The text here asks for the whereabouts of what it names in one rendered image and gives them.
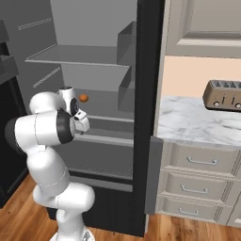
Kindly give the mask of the grey fridge shelf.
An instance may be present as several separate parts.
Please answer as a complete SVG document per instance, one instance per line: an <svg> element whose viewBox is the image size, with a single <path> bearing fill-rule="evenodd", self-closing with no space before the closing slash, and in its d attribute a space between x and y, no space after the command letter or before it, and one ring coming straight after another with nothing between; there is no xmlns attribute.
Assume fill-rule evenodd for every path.
<svg viewBox="0 0 241 241"><path fill-rule="evenodd" d="M100 66L130 66L118 60L117 48L106 46L53 45L32 56L26 62L80 64Z"/></svg>

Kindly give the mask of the grey counter side panel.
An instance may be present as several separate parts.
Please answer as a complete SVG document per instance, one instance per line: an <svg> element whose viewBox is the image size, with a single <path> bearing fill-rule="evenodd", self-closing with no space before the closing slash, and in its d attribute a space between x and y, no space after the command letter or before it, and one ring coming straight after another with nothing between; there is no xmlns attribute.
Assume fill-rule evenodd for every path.
<svg viewBox="0 0 241 241"><path fill-rule="evenodd" d="M145 213L147 215L153 215L155 212L162 150L163 140L159 137L151 137L145 200Z"/></svg>

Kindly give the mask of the beige drawer front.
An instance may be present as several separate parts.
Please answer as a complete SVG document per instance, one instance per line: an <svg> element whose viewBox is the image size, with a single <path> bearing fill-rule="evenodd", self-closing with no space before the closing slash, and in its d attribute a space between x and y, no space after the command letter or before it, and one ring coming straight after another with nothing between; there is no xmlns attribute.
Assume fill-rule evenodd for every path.
<svg viewBox="0 0 241 241"><path fill-rule="evenodd" d="M185 192L181 189L181 185L196 190L208 188L209 191L207 194ZM158 193L179 195L191 199L217 201L233 206L239 196L240 185L237 181L203 178L162 170L160 173Z"/></svg>
<svg viewBox="0 0 241 241"><path fill-rule="evenodd" d="M207 162L216 159L218 162L216 166L193 164L187 161L187 156L197 161ZM161 168L193 170L241 179L241 150L222 145L165 141Z"/></svg>
<svg viewBox="0 0 241 241"><path fill-rule="evenodd" d="M199 210L198 216L182 215L179 208L187 212ZM200 203L195 201L178 200L170 197L158 196L156 200L155 212L173 217L183 217L201 221L214 222L226 225L230 217L231 206L223 206L212 203Z"/></svg>

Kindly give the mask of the beige wall cupboard door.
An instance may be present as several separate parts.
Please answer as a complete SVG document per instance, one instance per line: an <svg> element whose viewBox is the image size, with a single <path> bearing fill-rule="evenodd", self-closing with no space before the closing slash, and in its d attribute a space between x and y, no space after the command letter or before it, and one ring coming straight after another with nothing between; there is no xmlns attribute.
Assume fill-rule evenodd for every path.
<svg viewBox="0 0 241 241"><path fill-rule="evenodd" d="M167 55L241 58L241 0L170 0Z"/></svg>

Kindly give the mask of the black fridge door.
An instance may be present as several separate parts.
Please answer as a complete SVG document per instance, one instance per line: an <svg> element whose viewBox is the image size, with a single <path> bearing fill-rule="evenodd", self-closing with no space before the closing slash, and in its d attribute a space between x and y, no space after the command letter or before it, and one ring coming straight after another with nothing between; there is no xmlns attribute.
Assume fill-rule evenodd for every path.
<svg viewBox="0 0 241 241"><path fill-rule="evenodd" d="M8 202L27 174L24 153L14 151L6 141L6 124L26 114L16 76L15 59L8 51L8 32L0 19L0 209Z"/></svg>

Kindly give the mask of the black fridge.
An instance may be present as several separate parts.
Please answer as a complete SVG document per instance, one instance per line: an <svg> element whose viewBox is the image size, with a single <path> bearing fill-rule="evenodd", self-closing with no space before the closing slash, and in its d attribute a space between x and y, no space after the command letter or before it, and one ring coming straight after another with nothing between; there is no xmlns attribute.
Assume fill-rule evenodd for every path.
<svg viewBox="0 0 241 241"><path fill-rule="evenodd" d="M141 236L165 0L0 0L27 116L40 92L72 87L89 116L134 121L133 191L88 185L95 201L82 214L86 227ZM25 60L53 45L116 47L130 66L33 63ZM79 101L87 94L88 101Z"/></svg>

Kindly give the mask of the deep grey fridge drawer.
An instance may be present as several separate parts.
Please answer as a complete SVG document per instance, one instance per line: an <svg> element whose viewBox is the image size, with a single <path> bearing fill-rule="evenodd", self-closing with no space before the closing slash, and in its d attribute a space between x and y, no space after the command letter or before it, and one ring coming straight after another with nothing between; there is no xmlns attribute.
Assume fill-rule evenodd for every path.
<svg viewBox="0 0 241 241"><path fill-rule="evenodd" d="M133 148L86 141L55 146L73 182L133 191Z"/></svg>

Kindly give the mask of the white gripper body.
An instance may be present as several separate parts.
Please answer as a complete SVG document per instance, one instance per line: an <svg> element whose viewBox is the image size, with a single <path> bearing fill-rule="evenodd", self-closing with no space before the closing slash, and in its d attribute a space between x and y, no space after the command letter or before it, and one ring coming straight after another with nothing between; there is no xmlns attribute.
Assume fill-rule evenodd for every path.
<svg viewBox="0 0 241 241"><path fill-rule="evenodd" d="M89 130L89 121L87 117L84 117L83 119L79 119L78 117L74 118L75 121L75 127L79 132L87 132Z"/></svg>

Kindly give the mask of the shallow grey fridge drawer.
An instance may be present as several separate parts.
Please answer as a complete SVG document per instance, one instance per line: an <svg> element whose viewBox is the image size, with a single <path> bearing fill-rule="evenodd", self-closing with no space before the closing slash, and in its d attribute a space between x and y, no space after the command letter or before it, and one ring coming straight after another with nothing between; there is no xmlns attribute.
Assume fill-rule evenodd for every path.
<svg viewBox="0 0 241 241"><path fill-rule="evenodd" d="M102 144L134 146L134 121L131 119L88 117L90 128L84 134L76 130L75 140Z"/></svg>

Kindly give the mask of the brown metal toaster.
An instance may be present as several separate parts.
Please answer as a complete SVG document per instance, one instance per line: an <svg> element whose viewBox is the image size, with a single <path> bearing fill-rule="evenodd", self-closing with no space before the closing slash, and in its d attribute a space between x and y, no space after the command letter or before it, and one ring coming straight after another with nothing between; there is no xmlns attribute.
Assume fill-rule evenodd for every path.
<svg viewBox="0 0 241 241"><path fill-rule="evenodd" d="M210 80L202 99L207 109L241 112L241 81Z"/></svg>

